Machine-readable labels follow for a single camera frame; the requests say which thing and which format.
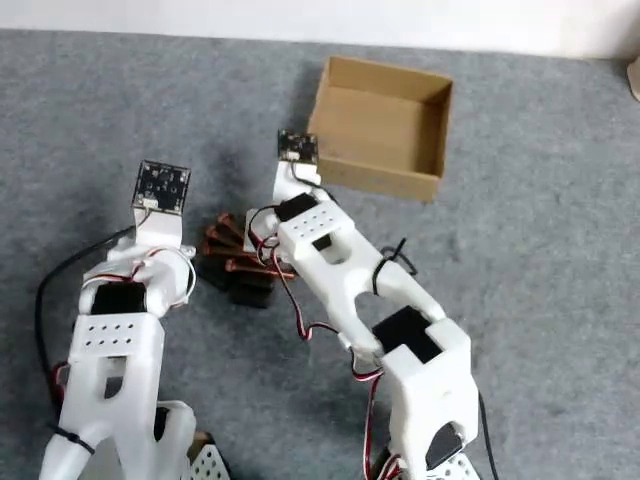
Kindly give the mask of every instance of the open cardboard box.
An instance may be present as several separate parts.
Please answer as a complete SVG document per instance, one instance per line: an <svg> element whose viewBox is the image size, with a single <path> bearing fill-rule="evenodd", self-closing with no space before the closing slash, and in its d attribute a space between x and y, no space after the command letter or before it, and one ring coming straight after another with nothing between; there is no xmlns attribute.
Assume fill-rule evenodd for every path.
<svg viewBox="0 0 640 480"><path fill-rule="evenodd" d="M318 136L323 181L432 201L452 87L432 73L330 57L308 127Z"/></svg>

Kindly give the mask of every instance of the stacked brown objects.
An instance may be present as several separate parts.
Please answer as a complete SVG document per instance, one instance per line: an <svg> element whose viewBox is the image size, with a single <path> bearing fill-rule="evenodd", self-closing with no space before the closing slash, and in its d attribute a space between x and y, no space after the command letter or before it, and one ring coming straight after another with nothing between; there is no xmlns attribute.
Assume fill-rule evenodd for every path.
<svg viewBox="0 0 640 480"><path fill-rule="evenodd" d="M264 266L255 253L245 252L243 244L244 222L230 213L218 215L216 224L206 229L198 252L198 276L229 292L235 304L267 308L279 274L275 268ZM283 275L294 277L291 272Z"/></svg>

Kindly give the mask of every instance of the circuit board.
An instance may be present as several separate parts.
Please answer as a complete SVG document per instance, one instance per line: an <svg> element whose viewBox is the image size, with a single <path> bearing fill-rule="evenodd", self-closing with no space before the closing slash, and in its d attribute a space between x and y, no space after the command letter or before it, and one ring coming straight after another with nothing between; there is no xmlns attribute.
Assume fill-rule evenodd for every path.
<svg viewBox="0 0 640 480"><path fill-rule="evenodd" d="M191 170L143 160L133 193L134 208L182 215Z"/></svg>
<svg viewBox="0 0 640 480"><path fill-rule="evenodd" d="M318 138L309 133L278 130L278 159L287 162L318 163Z"/></svg>

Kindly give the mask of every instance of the black cord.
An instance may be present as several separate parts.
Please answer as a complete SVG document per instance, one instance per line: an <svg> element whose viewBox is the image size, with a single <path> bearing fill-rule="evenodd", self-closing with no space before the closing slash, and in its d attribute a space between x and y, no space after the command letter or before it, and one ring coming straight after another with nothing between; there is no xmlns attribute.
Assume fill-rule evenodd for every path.
<svg viewBox="0 0 640 480"><path fill-rule="evenodd" d="M49 425L49 428L51 428L51 430L53 430L53 433L55 433L56 435L60 435L61 437L66 438L71 443L75 443L76 445L80 445L82 448L84 448L91 455L96 453L96 449L93 448L91 445L89 445L84 440L82 440L77 433L71 433L68 430L65 430L64 428L59 427L58 425L54 425L53 423L49 423L48 425Z"/></svg>
<svg viewBox="0 0 640 480"><path fill-rule="evenodd" d="M40 361L40 369L42 370L42 374L44 375L45 381L47 382L47 389L49 390L49 399L51 400L51 406L53 407L54 414L56 418L60 416L60 410L62 409L62 403L58 398L58 393L56 391L56 384L51 375L51 363L49 362L49 355L47 353L47 346L44 341L44 334L42 331L42 304L44 300L44 292L51 283L51 281L69 268L71 265L76 263L78 260L86 257L87 255L99 250L100 248L109 246L112 242L118 240L119 238L129 234L130 232L135 231L137 227L142 225L147 221L151 212L147 212L145 217L138 225L131 225L127 228L124 228L109 237L101 240L93 245L90 245L87 248L80 250L79 252L71 255L69 258L60 263L57 267L51 270L40 282L38 285L38 291L36 293L36 303L35 303L35 312L34 312L34 325L33 325L33 333L36 341L36 349L38 351L38 360Z"/></svg>
<svg viewBox="0 0 640 480"><path fill-rule="evenodd" d="M371 284L373 286L372 290L374 295L378 295L378 275L380 275L380 270L382 270L382 267L384 267L385 263L393 262L396 258L401 258L409 267L409 275L414 276L418 273L415 265L411 263L411 261L409 261L405 254L402 253L402 247L404 247L405 243L407 243L406 237L400 240L400 243L398 243L396 248L392 249L392 247L384 247L382 249L382 259L380 260L378 265L376 265L376 268L371 275ZM389 251L391 251L392 253L391 255L387 256L387 253Z"/></svg>
<svg viewBox="0 0 640 480"><path fill-rule="evenodd" d="M256 219L256 217L260 212L264 212L265 210L269 210L270 208L276 208L276 207L277 205L265 205L264 207L260 207L258 210L253 212L253 215L251 216L251 219L247 224L247 235L249 236L249 241L251 242L251 245L253 245L253 248L258 247L258 241L259 241L259 240L255 241L256 239L254 238L256 237L256 234L253 233L253 227L252 227L253 221Z"/></svg>
<svg viewBox="0 0 640 480"><path fill-rule="evenodd" d="M489 457L489 465L491 466L491 473L493 480L500 480L498 476L498 469L496 468L496 461L493 458L493 449L491 448L491 438L489 437L489 426L487 422L487 409L484 405L484 399L482 394L478 392L479 404L480 404L480 418L482 419L482 432L484 435L484 444L487 448L487 456Z"/></svg>
<svg viewBox="0 0 640 480"><path fill-rule="evenodd" d="M295 162L289 162L289 163L291 164L291 175L293 175L293 178L295 178L298 182L304 183L305 185L307 185L309 187L319 188L324 193L326 193L331 200L333 200L334 202L336 202L336 204L338 204L338 201L336 200L336 197L334 197L329 190L324 188L322 185L319 185L317 183L313 183L312 181L307 180L305 178L298 177L298 175L296 174Z"/></svg>

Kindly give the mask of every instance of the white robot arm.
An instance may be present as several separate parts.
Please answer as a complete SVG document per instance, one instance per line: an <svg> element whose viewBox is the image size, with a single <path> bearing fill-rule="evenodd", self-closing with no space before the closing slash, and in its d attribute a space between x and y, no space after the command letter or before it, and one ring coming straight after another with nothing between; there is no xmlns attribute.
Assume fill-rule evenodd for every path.
<svg viewBox="0 0 640 480"><path fill-rule="evenodd" d="M64 402L41 480L194 478L187 458L193 411L180 401L158 402L160 318L187 303L196 281L195 249L181 246L188 180L187 169L143 162L135 237L121 238L84 275Z"/></svg>
<svg viewBox="0 0 640 480"><path fill-rule="evenodd" d="M327 197L317 184L315 165L298 164L295 151L280 153L273 193L277 206L255 218L250 211L248 229L277 238L277 257L290 263L323 303L342 345L382 367L392 395L389 449L399 457L404 478L431 478L439 468L455 478L451 465L458 462L464 463L463 472L472 470L466 458L454 459L478 433L469 336ZM301 179L307 182L301 185ZM355 307L363 292L402 308L370 330Z"/></svg>

